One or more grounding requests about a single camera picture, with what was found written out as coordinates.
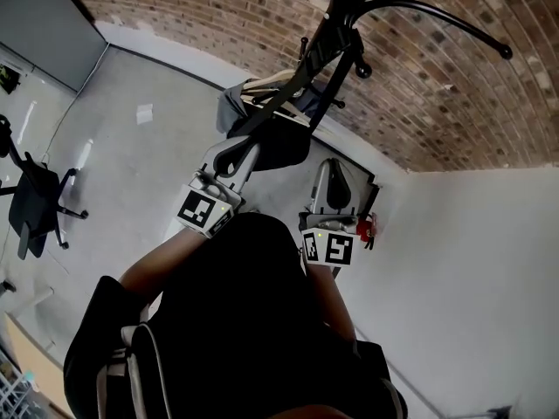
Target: brick wall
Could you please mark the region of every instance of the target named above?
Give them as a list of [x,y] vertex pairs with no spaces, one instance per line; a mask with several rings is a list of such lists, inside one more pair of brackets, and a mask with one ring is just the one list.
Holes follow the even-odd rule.
[[[352,72],[331,116],[403,168],[559,163],[559,0],[423,0],[511,44],[514,58],[404,9],[358,28],[370,79]],[[328,0],[82,0],[98,20],[192,45],[265,77],[295,64]]]

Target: forearm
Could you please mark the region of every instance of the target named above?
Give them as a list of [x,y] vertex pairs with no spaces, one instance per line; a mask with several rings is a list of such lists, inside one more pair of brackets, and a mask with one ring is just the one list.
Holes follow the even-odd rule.
[[122,275],[122,286],[152,303],[175,268],[207,240],[186,228],[152,250]]
[[332,271],[325,265],[305,263],[305,266],[307,267],[307,277],[312,283],[321,309],[322,318],[343,339],[354,341],[355,329],[334,276],[332,276]]

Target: black frame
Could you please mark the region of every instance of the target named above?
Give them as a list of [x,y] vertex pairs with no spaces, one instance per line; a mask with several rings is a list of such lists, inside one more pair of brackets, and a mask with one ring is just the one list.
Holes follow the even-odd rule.
[[510,46],[502,44],[468,22],[427,3],[416,0],[371,0],[369,2],[366,0],[330,0],[328,10],[310,41],[294,76],[261,110],[256,112],[242,126],[234,129],[229,136],[249,135],[254,132],[297,91],[303,87],[308,87],[325,66],[342,55],[334,74],[322,93],[316,112],[311,118],[309,128],[309,134],[311,134],[321,122],[330,104],[333,103],[335,95],[340,90],[351,66],[355,64],[355,72],[360,78],[366,79],[372,73],[370,66],[362,58],[363,44],[359,31],[353,26],[359,17],[367,12],[388,6],[420,10],[440,18],[485,42],[499,52],[504,59],[513,57]]

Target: white baseboard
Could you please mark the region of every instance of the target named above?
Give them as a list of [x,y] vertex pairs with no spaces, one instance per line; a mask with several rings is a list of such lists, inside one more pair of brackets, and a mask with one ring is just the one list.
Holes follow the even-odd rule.
[[[133,30],[101,21],[95,26],[110,44],[157,59],[221,87],[235,86],[253,76],[207,52],[161,38],[149,30]],[[399,184],[405,177],[405,171],[396,163],[332,118],[325,116],[321,126],[326,132],[315,131],[316,138],[377,175],[380,183]]]

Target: gray panel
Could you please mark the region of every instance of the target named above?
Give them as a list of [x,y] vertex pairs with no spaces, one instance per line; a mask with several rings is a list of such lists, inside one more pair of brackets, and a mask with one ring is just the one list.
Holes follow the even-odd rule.
[[0,42],[75,91],[107,45],[72,0],[0,0]]

